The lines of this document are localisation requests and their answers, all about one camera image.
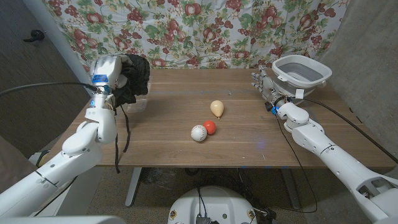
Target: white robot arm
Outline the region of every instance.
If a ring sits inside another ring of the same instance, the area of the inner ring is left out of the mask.
[[[285,102],[285,96],[279,93],[265,70],[260,67],[260,71],[260,75],[252,74],[255,79],[252,85],[275,108],[278,117],[286,120],[284,127],[292,133],[294,141],[325,163],[373,223],[398,222],[398,180],[369,170],[337,146],[304,109]]]
[[[42,167],[0,194],[0,217],[26,217],[44,203],[60,186],[94,167],[103,158],[102,145],[117,135],[114,97],[127,78],[121,75],[126,55],[107,55],[91,65],[91,79],[98,89],[93,93],[84,121],[62,145],[62,151]]]

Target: floral curtain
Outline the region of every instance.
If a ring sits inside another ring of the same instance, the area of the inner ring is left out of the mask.
[[[349,0],[43,0],[86,71],[101,55],[138,54],[152,68],[271,67],[318,58]]]

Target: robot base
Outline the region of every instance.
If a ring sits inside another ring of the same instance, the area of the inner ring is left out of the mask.
[[[200,206],[201,223],[257,224],[256,218],[252,221],[251,217],[254,214],[253,207],[238,193],[224,187],[206,186],[200,188],[200,195],[208,219],[204,219],[205,208],[199,201],[198,189],[192,189],[174,202],[167,223],[196,223]]]

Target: orange ball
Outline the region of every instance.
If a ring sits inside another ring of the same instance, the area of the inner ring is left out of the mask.
[[[216,124],[212,121],[206,121],[203,125],[208,134],[213,134],[216,131]]]

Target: table top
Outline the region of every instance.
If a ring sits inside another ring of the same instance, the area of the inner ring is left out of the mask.
[[[255,69],[224,70],[151,70],[152,81],[146,109],[140,105],[127,110],[131,140],[123,152],[127,132],[124,116],[117,120],[120,166],[132,167],[265,167],[298,168],[272,113],[267,112],[261,94],[251,86]],[[330,86],[316,88],[309,95],[330,106],[359,128],[370,133]],[[214,100],[224,103],[218,120],[210,111]],[[326,135],[364,165],[392,168],[393,160],[359,134],[349,124],[327,109],[309,101],[299,105],[320,123]],[[62,143],[85,120],[84,108],[64,132],[46,160],[61,151]],[[195,142],[191,129],[212,120],[216,132],[202,142]],[[325,168],[314,154],[298,146],[283,127],[290,144],[305,168]],[[99,166],[113,166],[114,143],[103,148]]]

